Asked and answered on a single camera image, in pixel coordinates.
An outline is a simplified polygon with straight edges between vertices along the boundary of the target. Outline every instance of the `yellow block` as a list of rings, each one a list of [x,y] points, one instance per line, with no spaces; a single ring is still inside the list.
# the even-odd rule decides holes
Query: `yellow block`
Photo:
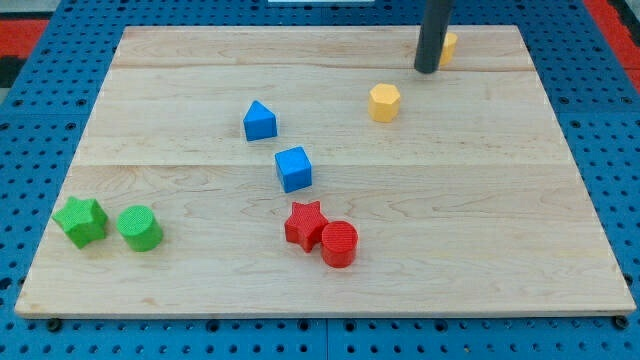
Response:
[[[440,66],[447,65],[453,59],[453,52],[456,50],[458,35],[448,32],[444,37],[442,45],[442,55],[440,55]]]
[[[375,121],[391,122],[400,110],[400,91],[395,85],[378,84],[369,91],[369,115]]]

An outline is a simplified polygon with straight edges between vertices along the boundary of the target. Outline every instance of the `red cylinder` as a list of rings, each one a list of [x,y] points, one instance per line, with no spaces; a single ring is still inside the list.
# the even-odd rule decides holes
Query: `red cylinder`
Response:
[[[356,258],[358,233],[346,221],[334,221],[322,230],[322,258],[335,268],[349,266]]]

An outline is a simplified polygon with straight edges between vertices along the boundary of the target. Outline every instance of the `blue block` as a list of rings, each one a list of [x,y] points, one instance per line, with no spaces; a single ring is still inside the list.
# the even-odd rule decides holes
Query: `blue block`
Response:
[[[275,114],[257,100],[251,104],[243,123],[247,141],[278,136]]]
[[[311,186],[311,162],[301,146],[277,153],[276,168],[285,193]]]

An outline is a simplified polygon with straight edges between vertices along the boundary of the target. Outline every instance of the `wooden board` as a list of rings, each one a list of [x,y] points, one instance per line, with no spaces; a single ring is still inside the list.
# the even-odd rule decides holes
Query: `wooden board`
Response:
[[[25,317],[501,317],[635,308],[515,27],[452,27],[451,64],[412,69],[416,27],[128,28],[55,209],[96,197],[109,237],[79,251],[50,222]],[[395,122],[368,91],[402,92]],[[247,143],[260,99],[280,136]],[[273,154],[304,145],[311,188]],[[327,267],[285,242],[292,201],[354,223]],[[113,221],[151,206],[165,239],[130,251]]]

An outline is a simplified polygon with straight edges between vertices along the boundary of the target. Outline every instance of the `green star block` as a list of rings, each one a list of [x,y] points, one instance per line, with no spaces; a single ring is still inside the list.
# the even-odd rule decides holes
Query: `green star block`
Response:
[[[96,199],[80,200],[71,196],[52,218],[78,249],[107,236],[104,226],[108,217]]]
[[[126,208],[118,216],[118,231],[133,251],[149,251],[162,241],[162,229],[146,206]]]

